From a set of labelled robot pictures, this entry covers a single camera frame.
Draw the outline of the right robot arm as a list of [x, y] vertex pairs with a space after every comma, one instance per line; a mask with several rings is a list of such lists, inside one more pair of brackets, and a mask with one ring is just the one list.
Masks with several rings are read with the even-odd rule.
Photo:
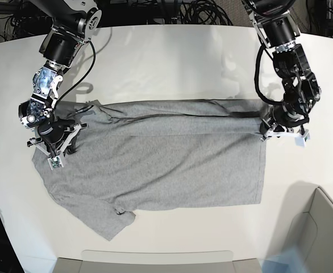
[[32, 4], [52, 18], [52, 27], [39, 49], [45, 64], [33, 77], [32, 96], [19, 105], [19, 120], [36, 134], [27, 144], [58, 160], [67, 148], [75, 150], [72, 140], [82, 127], [72, 119], [55, 117], [57, 104], [63, 98], [58, 89], [77, 55], [92, 44], [91, 37], [102, 11], [96, 1], [32, 1]]

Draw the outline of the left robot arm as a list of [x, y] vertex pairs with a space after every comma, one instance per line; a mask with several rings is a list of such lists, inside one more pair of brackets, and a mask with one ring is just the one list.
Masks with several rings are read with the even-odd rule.
[[[300, 30], [290, 15], [294, 1], [243, 1], [257, 32], [260, 48], [256, 57], [254, 85], [259, 98], [268, 104], [260, 125], [261, 139], [290, 136], [305, 142], [309, 133], [304, 125], [320, 100], [321, 89], [301, 44]], [[272, 49], [272, 62], [282, 80], [281, 101], [267, 98], [260, 90], [260, 64], [263, 52]]]

